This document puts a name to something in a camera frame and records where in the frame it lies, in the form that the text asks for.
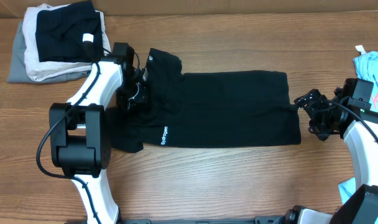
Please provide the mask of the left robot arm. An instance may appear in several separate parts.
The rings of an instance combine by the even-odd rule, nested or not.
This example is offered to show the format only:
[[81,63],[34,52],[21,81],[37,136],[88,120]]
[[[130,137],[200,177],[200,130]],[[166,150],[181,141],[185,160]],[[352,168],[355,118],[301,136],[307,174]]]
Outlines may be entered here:
[[92,65],[78,92],[49,110],[52,162],[70,180],[86,210],[86,223],[122,223],[107,177],[111,159],[112,121],[107,112],[113,98],[118,111],[129,113],[147,103],[143,71],[133,60],[136,52],[112,52]]

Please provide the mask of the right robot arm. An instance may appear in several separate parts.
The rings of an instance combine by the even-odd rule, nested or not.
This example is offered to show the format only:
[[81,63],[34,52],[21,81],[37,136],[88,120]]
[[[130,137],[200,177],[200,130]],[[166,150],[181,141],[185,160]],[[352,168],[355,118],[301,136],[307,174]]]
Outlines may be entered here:
[[277,223],[374,223],[378,218],[378,113],[356,93],[336,89],[328,100],[316,89],[295,100],[310,116],[310,131],[324,139],[333,132],[347,145],[355,174],[355,192],[335,214],[294,206]]

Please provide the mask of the black Sydrogen t-shirt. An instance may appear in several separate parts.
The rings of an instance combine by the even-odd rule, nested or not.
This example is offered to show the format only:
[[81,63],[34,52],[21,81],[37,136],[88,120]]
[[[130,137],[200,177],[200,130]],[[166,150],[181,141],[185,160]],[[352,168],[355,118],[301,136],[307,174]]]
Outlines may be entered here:
[[108,108],[111,146],[139,152],[162,147],[224,148],[300,144],[297,108],[284,72],[183,73],[181,60],[151,49],[148,103],[123,113]]

